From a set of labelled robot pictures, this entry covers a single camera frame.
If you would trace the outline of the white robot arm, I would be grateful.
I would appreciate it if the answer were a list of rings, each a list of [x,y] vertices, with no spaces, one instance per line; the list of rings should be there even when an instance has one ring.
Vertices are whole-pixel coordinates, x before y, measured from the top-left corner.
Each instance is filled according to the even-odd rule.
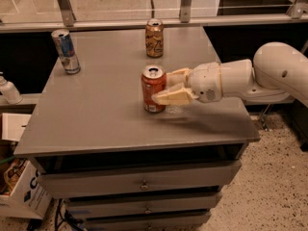
[[[167,88],[152,98],[160,105],[187,105],[238,97],[249,104],[292,97],[308,106],[308,59],[282,42],[262,45],[252,60],[206,63],[167,74]]]

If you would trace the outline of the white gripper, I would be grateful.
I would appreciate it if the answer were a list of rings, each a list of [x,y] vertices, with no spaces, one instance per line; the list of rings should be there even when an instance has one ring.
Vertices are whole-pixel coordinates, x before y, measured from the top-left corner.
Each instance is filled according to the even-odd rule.
[[[220,101],[222,98],[220,64],[207,63],[193,70],[185,67],[168,72],[167,86],[170,88],[151,96],[155,103],[181,106],[188,105],[195,99],[202,103]]]

